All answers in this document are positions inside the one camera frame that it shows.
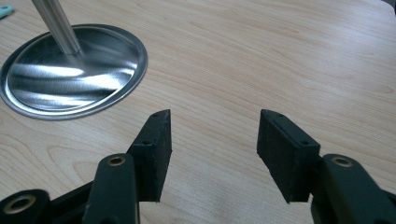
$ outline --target metal rim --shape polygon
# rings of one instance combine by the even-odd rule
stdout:
[[[148,66],[148,55],[147,51],[143,45],[143,43],[134,35],[131,33],[122,30],[121,28],[114,27],[114,26],[109,26],[109,25],[103,25],[103,24],[81,24],[81,25],[75,25],[73,26],[74,28],[82,28],[82,27],[99,27],[99,28],[104,28],[111,30],[113,32],[119,33],[128,39],[130,39],[137,51],[139,52],[139,57],[138,57],[138,65],[136,67],[136,70],[134,71],[135,77],[134,77],[134,82],[129,82],[126,84],[124,87],[121,88],[120,91],[117,91],[114,94],[110,94],[106,99],[100,100],[98,102],[95,102],[91,105],[83,106],[81,108],[78,108],[76,110],[70,110],[70,111],[60,111],[59,113],[47,113],[46,111],[40,111],[35,108],[30,107],[29,105],[26,105],[22,102],[20,102],[9,90],[7,86],[7,80],[8,80],[8,70],[14,64],[15,60],[18,58],[18,56],[23,52],[24,49],[26,49],[28,46],[30,46],[32,43],[36,42],[38,39],[42,38],[43,36],[49,35],[50,33],[45,33],[43,35],[39,35],[36,38],[28,41],[24,45],[22,45],[20,48],[15,50],[9,58],[6,60],[4,63],[3,67],[0,70],[0,86],[1,86],[1,91],[0,91],[0,96],[4,100],[4,102],[12,108],[14,111],[23,114],[24,116],[34,118],[34,119],[48,119],[48,120],[60,120],[60,119],[75,119],[75,118],[80,118],[84,116],[88,116],[90,114],[99,112],[101,110],[104,110],[115,103],[119,102],[121,99],[123,99],[126,95],[128,95],[136,86],[140,83],[141,79],[146,73],[147,66]]]
[[[333,157],[332,162],[334,162],[335,164],[337,164],[339,166],[343,166],[343,167],[352,167],[353,166],[352,161],[350,161],[347,158],[339,157],[339,156]]]
[[[107,160],[107,164],[110,166],[119,166],[125,163],[125,158],[124,157],[112,157]]]
[[[12,215],[28,209],[35,203],[35,196],[32,194],[22,195],[11,202],[7,203],[4,208],[4,213]]]

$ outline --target wood grain surface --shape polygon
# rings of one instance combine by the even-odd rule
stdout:
[[[359,161],[396,193],[396,18],[379,0],[63,0],[72,24],[118,26],[148,51],[148,71],[118,104],[66,121],[0,102],[0,199],[51,198],[124,152],[150,114],[172,111],[173,154],[160,203],[142,223],[312,223],[287,205],[256,153],[260,110],[287,115],[321,155]],[[31,1],[0,0],[0,64],[48,31]]]

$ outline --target screw hole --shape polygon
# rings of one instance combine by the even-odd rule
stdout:
[[[344,167],[351,167],[353,165],[353,163],[350,160],[347,160],[345,158],[342,157],[333,157],[332,161],[339,165],[339,166],[344,166]]]
[[[107,164],[109,164],[110,166],[119,166],[123,163],[125,163],[125,158],[123,157],[113,157],[107,161]]]
[[[35,196],[32,194],[22,195],[11,202],[4,208],[4,213],[12,215],[22,212],[35,203]]]

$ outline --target metal pole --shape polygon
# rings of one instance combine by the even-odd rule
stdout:
[[[80,46],[58,0],[32,0],[41,18],[64,54],[74,54]]]

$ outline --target circular base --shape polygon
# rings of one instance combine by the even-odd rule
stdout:
[[[140,40],[114,26],[73,26],[81,50],[63,54],[50,33],[22,45],[0,71],[0,95],[36,119],[73,119],[105,109],[142,79],[148,55]]]

